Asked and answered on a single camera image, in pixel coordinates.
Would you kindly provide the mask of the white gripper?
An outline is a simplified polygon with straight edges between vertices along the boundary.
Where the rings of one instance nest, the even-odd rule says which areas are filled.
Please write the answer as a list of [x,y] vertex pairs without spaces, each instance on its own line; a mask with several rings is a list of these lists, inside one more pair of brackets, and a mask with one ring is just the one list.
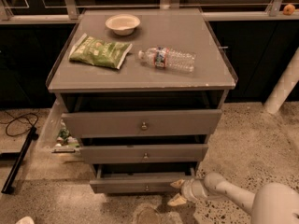
[[168,201],[168,205],[171,207],[183,205],[188,201],[196,203],[200,199],[207,198],[207,191],[204,187],[204,183],[200,179],[180,179],[172,182],[170,186],[174,189],[180,189],[180,193],[176,194],[171,200]]

